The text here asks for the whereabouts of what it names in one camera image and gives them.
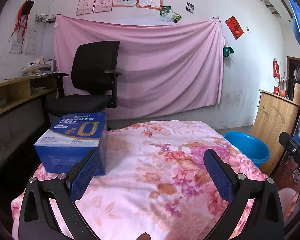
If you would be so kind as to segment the orange fruit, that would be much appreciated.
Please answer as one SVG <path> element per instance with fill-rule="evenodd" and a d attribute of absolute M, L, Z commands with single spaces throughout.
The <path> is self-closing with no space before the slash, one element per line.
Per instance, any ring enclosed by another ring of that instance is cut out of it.
<path fill-rule="evenodd" d="M 286 93 L 283 90 L 279 90 L 279 96 L 285 97 Z"/>

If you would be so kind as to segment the blue plastic basin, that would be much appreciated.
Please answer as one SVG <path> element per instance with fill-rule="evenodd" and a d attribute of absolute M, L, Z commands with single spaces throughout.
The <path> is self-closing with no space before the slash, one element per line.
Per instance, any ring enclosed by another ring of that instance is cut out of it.
<path fill-rule="evenodd" d="M 223 137 L 247 156 L 257 167 L 270 157 L 268 146 L 261 140 L 243 132 L 226 132 Z"/>

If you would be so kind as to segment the small black wall photo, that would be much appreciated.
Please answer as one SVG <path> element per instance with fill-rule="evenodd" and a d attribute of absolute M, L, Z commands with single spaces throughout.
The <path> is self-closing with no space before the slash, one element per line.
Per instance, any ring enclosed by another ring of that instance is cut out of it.
<path fill-rule="evenodd" d="M 186 4 L 186 11 L 188 11 L 188 12 L 190 12 L 190 13 L 194 13 L 194 5 L 193 4 L 191 4 L 191 3 L 189 3 L 189 2 L 187 2 L 187 4 Z"/>

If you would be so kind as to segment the wooden side desk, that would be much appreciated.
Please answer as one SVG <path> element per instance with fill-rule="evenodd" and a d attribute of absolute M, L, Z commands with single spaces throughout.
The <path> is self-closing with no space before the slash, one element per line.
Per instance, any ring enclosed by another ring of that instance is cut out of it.
<path fill-rule="evenodd" d="M 56 73 L 19 77 L 0 83 L 0 116 L 57 90 Z"/>

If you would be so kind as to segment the blue cardboard box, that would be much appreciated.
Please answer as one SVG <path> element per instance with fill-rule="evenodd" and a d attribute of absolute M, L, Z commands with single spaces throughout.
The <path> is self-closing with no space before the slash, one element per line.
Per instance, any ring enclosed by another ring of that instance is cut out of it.
<path fill-rule="evenodd" d="M 35 143 L 40 161 L 47 172 L 68 173 L 90 150 L 97 150 L 101 164 L 95 175 L 106 174 L 106 113 L 69 114 L 62 116 Z"/>

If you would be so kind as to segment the green photo prints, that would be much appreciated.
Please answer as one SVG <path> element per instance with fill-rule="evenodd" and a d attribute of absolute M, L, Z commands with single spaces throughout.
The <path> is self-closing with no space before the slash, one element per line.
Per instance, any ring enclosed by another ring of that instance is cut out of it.
<path fill-rule="evenodd" d="M 178 23 L 181 19 L 181 15 L 174 12 L 171 7 L 162 7 L 159 12 L 161 20 L 165 22 Z"/>

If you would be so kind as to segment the red cup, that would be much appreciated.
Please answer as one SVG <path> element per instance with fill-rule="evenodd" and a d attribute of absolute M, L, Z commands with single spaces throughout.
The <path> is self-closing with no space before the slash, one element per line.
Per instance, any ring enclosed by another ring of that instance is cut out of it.
<path fill-rule="evenodd" d="M 274 86 L 274 90 L 273 90 L 273 93 L 275 94 L 275 95 L 278 95 L 279 94 L 279 87 L 275 87 Z"/>

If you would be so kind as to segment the stack of books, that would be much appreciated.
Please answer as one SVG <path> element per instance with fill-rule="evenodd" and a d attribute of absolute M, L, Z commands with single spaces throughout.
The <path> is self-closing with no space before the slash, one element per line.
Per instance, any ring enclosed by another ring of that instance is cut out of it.
<path fill-rule="evenodd" d="M 22 76 L 50 74 L 56 71 L 57 68 L 55 60 L 44 60 L 43 56 L 40 56 L 22 68 Z"/>

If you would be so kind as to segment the wooden cabinet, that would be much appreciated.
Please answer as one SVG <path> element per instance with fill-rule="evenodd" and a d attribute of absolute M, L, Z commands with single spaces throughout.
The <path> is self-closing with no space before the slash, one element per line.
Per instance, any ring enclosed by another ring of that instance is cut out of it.
<path fill-rule="evenodd" d="M 292 134 L 300 114 L 300 106 L 264 90 L 260 91 L 257 116 L 251 135 L 264 142 L 270 151 L 268 161 L 261 165 L 261 171 L 271 175 L 280 161 L 284 148 L 279 143 L 282 132 Z"/>

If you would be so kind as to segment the green hanging bag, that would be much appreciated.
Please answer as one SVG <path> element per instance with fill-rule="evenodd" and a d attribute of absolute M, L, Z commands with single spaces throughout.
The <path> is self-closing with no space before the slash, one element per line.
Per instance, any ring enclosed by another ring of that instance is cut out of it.
<path fill-rule="evenodd" d="M 226 46 L 223 48 L 223 57 L 229 57 L 230 54 L 234 54 L 234 50 L 232 47 L 230 46 Z"/>

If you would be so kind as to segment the wall calendar sheet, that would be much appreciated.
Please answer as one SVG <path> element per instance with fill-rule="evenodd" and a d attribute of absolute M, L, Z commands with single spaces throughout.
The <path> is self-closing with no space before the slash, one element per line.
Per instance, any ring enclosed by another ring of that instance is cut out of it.
<path fill-rule="evenodd" d="M 37 32 L 29 30 L 26 34 L 26 44 L 24 49 L 25 56 L 33 56 L 36 54 Z"/>

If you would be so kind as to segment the red tassel wall decoration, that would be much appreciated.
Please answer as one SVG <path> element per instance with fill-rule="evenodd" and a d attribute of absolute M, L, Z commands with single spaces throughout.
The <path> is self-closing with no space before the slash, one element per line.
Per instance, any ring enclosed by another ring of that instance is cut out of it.
<path fill-rule="evenodd" d="M 21 5 L 21 7 L 17 13 L 17 21 L 15 23 L 13 32 L 10 36 L 10 40 L 16 31 L 20 31 L 22 29 L 21 45 L 24 44 L 24 35 L 26 34 L 26 31 L 27 31 L 27 22 L 28 22 L 29 15 L 30 15 L 30 12 L 31 12 L 31 9 L 33 8 L 33 6 L 34 6 L 34 0 L 26 0 Z"/>

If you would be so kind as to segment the black office chair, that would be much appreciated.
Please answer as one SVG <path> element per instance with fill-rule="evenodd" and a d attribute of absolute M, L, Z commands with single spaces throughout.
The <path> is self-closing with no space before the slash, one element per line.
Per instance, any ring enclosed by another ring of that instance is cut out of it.
<path fill-rule="evenodd" d="M 47 110 L 54 116 L 101 112 L 117 107 L 117 70 L 120 41 L 101 41 L 80 45 L 71 69 L 74 88 L 87 95 L 61 95 L 47 102 Z"/>

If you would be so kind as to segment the pink floral table cloth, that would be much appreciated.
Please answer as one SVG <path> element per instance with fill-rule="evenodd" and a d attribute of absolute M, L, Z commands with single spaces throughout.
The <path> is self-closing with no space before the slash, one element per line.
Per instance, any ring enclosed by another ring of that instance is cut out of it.
<path fill-rule="evenodd" d="M 236 173 L 266 175 L 201 121 L 154 121 L 108 133 L 106 174 L 76 202 L 101 239 L 204 239 L 228 203 L 203 163 L 213 149 Z"/>

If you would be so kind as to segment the red hanging ornament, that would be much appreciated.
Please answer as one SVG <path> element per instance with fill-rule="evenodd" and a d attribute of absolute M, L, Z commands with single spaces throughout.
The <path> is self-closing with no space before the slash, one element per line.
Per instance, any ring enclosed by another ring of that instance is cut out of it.
<path fill-rule="evenodd" d="M 276 58 L 273 60 L 273 77 L 276 79 L 280 78 L 280 68 Z"/>

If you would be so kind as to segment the pink hanging sheet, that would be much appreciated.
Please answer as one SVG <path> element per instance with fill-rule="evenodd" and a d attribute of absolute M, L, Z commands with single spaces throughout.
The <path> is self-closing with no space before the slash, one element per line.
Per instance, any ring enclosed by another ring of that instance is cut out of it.
<path fill-rule="evenodd" d="M 124 25 L 58 16 L 57 69 L 71 71 L 82 44 L 119 41 L 118 106 L 111 120 L 164 116 L 220 103 L 224 36 L 217 19 L 173 25 Z"/>

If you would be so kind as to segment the red diamond wall paper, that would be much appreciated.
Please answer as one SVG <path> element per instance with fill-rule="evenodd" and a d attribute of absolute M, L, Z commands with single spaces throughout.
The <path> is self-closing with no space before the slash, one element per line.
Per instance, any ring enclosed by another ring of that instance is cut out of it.
<path fill-rule="evenodd" d="M 231 33 L 233 34 L 235 40 L 239 39 L 244 34 L 244 31 L 239 25 L 235 16 L 231 16 L 229 19 L 225 21 L 225 23 L 228 26 Z"/>

